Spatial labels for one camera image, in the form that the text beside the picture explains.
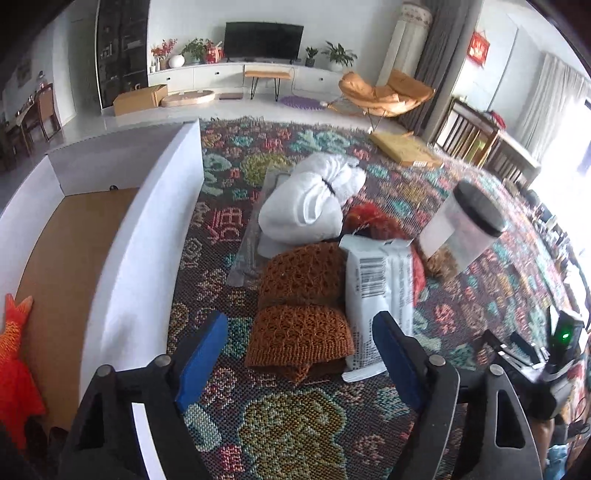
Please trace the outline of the orange lounge chair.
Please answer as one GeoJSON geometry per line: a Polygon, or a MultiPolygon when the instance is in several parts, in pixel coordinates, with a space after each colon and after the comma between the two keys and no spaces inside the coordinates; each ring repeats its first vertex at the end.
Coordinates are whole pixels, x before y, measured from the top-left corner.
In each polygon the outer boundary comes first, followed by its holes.
{"type": "Polygon", "coordinates": [[[395,118],[430,101],[436,90],[410,75],[393,69],[386,84],[373,86],[356,72],[349,71],[339,80],[341,96],[325,107],[335,110],[339,100],[348,100],[370,122],[369,133],[377,130],[385,118],[395,118]]]}

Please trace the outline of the yellow flat box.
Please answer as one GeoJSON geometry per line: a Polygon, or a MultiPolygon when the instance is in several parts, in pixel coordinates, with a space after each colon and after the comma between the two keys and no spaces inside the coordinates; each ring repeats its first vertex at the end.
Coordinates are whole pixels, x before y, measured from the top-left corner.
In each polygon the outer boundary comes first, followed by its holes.
{"type": "Polygon", "coordinates": [[[443,161],[410,134],[373,132],[372,141],[387,157],[405,167],[439,168],[443,161]]]}

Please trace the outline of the green potted plant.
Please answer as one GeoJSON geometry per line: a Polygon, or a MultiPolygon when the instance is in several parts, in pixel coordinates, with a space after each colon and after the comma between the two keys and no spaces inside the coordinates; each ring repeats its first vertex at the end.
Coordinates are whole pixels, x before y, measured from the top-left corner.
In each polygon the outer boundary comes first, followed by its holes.
{"type": "Polygon", "coordinates": [[[332,72],[344,72],[346,68],[353,67],[358,55],[351,49],[346,49],[341,43],[325,41],[322,54],[328,58],[329,70],[332,72]]]}

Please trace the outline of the black television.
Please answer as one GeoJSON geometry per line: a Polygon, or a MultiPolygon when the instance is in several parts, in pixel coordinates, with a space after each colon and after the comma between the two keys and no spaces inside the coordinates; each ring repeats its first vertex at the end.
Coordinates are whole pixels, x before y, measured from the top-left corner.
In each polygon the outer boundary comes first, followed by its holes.
{"type": "Polygon", "coordinates": [[[304,27],[270,22],[228,22],[223,52],[228,59],[297,60],[304,27]]]}

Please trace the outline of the brown knitted cloth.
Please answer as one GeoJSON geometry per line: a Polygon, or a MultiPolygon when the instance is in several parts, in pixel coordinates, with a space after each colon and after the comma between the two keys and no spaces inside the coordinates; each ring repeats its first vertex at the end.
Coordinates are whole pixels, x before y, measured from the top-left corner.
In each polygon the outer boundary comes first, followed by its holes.
{"type": "Polygon", "coordinates": [[[294,248],[263,271],[245,366],[294,384],[341,374],[356,352],[345,313],[346,255],[335,242],[294,248]]]}

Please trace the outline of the cardboard box on floor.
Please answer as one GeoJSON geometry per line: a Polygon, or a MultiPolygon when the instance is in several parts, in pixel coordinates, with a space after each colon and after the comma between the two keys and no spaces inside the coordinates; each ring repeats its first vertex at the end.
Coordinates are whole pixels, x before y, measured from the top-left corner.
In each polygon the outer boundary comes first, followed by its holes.
{"type": "Polygon", "coordinates": [[[157,108],[168,95],[166,84],[155,85],[119,94],[113,101],[115,116],[157,108]]]}

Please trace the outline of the wooden slatted chair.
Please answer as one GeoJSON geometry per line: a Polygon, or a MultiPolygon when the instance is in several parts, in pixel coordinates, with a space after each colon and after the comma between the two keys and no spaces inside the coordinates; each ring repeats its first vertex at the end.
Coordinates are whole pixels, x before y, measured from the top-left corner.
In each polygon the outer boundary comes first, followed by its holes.
{"type": "Polygon", "coordinates": [[[501,127],[489,113],[453,97],[434,137],[434,146],[449,157],[483,168],[501,127]]]}

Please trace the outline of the white standing air conditioner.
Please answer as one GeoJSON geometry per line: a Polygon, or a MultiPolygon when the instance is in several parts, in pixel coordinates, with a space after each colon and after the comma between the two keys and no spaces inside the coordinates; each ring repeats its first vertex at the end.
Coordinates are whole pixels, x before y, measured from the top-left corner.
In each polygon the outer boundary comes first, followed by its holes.
{"type": "Polygon", "coordinates": [[[377,80],[379,86],[387,83],[393,70],[414,77],[433,22],[433,14],[426,6],[405,1],[377,80]]]}

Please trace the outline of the red mesh pouch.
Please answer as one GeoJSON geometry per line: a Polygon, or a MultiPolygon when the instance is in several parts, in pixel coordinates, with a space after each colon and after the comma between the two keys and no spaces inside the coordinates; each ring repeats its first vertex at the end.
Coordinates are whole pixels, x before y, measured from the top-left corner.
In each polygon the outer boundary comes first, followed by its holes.
{"type": "MultiPolygon", "coordinates": [[[[366,236],[374,240],[411,240],[395,217],[370,202],[358,204],[349,209],[344,220],[344,232],[366,236]]],[[[414,305],[417,305],[420,294],[426,287],[426,277],[422,260],[414,244],[411,244],[411,253],[413,257],[414,305]]]]}

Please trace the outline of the red flower arrangement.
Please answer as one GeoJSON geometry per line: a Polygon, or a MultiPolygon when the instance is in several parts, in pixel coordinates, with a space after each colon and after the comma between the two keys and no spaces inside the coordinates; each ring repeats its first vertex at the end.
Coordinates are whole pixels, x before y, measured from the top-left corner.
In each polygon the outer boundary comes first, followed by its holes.
{"type": "Polygon", "coordinates": [[[158,45],[151,48],[151,55],[155,62],[155,65],[159,70],[167,68],[168,57],[176,47],[176,39],[162,40],[158,45]]]}

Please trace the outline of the red wall decoration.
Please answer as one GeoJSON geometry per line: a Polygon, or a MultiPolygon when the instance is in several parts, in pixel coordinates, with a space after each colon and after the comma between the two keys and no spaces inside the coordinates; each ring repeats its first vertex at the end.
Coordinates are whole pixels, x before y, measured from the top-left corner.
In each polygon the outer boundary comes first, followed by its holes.
{"type": "Polygon", "coordinates": [[[483,33],[474,31],[467,50],[467,57],[475,65],[483,67],[486,63],[490,42],[483,33]]]}

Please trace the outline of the purple round floor mat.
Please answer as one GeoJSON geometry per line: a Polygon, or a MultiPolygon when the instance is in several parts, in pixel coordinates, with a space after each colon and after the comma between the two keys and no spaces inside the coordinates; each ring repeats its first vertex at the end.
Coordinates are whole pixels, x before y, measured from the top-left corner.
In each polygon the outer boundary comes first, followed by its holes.
{"type": "Polygon", "coordinates": [[[281,97],[280,104],[298,110],[318,111],[324,109],[321,101],[297,95],[281,97]]]}

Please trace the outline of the black display cabinet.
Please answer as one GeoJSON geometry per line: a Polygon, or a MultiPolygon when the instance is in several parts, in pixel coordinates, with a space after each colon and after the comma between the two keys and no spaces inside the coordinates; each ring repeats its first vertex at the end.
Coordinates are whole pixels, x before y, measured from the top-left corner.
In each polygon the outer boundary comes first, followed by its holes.
{"type": "Polygon", "coordinates": [[[101,109],[124,92],[147,86],[149,1],[99,1],[95,19],[95,71],[101,109]]]}

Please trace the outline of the white storage box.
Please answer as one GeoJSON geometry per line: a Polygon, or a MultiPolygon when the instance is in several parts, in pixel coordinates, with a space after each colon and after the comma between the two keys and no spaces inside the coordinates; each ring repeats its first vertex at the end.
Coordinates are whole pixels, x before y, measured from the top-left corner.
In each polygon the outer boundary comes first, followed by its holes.
{"type": "Polygon", "coordinates": [[[22,354],[42,427],[68,428],[95,370],[166,349],[204,185],[197,122],[135,126],[47,152],[1,206],[1,290],[34,300],[22,354]]]}

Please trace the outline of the white rolled towel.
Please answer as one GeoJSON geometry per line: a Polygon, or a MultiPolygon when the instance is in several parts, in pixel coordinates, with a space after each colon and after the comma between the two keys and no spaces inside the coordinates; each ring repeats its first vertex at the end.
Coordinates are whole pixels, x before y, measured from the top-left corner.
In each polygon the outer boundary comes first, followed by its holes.
{"type": "Polygon", "coordinates": [[[264,201],[259,227],[274,242],[299,246],[338,237],[342,208],[365,185],[367,173],[354,156],[315,152],[264,201]]]}

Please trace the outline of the clear jar black lid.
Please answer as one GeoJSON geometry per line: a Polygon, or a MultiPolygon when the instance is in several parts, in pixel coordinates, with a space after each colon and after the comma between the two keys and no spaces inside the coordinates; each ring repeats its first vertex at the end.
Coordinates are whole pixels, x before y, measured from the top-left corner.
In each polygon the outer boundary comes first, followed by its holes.
{"type": "Polygon", "coordinates": [[[462,180],[415,240],[425,271],[448,281],[466,270],[505,231],[506,220],[483,191],[462,180]]]}

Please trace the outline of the small wooden bench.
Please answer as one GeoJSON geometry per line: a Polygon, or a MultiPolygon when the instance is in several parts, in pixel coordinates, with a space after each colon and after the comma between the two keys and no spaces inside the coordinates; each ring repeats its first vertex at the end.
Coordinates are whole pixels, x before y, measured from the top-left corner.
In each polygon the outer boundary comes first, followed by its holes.
{"type": "Polygon", "coordinates": [[[293,80],[293,74],[290,71],[273,71],[273,70],[245,70],[243,73],[245,79],[250,80],[249,99],[252,100],[256,96],[257,86],[262,80],[273,81],[274,101],[280,100],[280,86],[283,81],[293,80]]]}

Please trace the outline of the orange fish plush toy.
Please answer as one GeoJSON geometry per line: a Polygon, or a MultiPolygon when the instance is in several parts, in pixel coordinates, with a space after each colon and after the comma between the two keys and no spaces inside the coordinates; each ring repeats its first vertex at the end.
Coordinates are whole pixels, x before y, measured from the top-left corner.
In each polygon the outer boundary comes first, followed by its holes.
{"type": "Polygon", "coordinates": [[[33,306],[33,297],[16,304],[5,296],[5,329],[1,334],[1,424],[16,447],[26,449],[25,426],[31,417],[46,413],[40,391],[20,356],[23,330],[33,306]]]}

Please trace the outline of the round wooden tray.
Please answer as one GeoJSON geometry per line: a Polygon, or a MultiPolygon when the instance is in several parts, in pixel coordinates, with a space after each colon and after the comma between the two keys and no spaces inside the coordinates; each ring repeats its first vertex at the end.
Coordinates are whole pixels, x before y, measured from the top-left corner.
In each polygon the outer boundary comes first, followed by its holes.
{"type": "Polygon", "coordinates": [[[205,105],[214,101],[215,96],[215,92],[211,90],[179,92],[164,97],[160,101],[160,106],[164,108],[173,108],[205,105]]]}

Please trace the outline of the wooden dining chair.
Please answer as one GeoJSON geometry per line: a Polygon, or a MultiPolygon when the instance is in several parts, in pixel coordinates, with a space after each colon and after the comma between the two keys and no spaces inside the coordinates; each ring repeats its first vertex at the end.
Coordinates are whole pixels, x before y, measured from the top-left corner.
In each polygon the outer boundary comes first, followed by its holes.
{"type": "Polygon", "coordinates": [[[35,94],[33,105],[25,115],[22,127],[28,137],[31,136],[33,130],[39,129],[46,142],[49,142],[61,130],[52,83],[44,85],[35,94]]]}

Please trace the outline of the white barcode package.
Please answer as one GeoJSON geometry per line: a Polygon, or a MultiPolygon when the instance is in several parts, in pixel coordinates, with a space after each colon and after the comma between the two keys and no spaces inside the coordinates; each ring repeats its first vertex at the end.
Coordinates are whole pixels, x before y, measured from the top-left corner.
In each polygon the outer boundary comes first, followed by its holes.
{"type": "Polygon", "coordinates": [[[386,371],[373,334],[377,314],[390,313],[405,334],[413,334],[413,257],[409,240],[346,235],[339,248],[346,253],[346,319],[355,346],[342,380],[356,383],[386,371]]]}

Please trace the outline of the white tv cabinet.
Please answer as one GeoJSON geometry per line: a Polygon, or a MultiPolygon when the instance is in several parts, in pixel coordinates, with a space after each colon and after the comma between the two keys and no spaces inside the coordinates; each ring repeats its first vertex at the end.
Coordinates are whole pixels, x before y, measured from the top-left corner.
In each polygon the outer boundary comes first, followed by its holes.
{"type": "MultiPolygon", "coordinates": [[[[175,69],[165,69],[147,75],[149,86],[166,84],[169,93],[193,90],[212,90],[217,93],[250,91],[250,80],[243,77],[245,70],[290,71],[293,80],[283,81],[280,96],[301,95],[322,98],[339,97],[339,80],[342,73],[303,65],[229,62],[193,64],[175,69]]],[[[256,94],[273,93],[273,81],[262,80],[256,94]]]]}

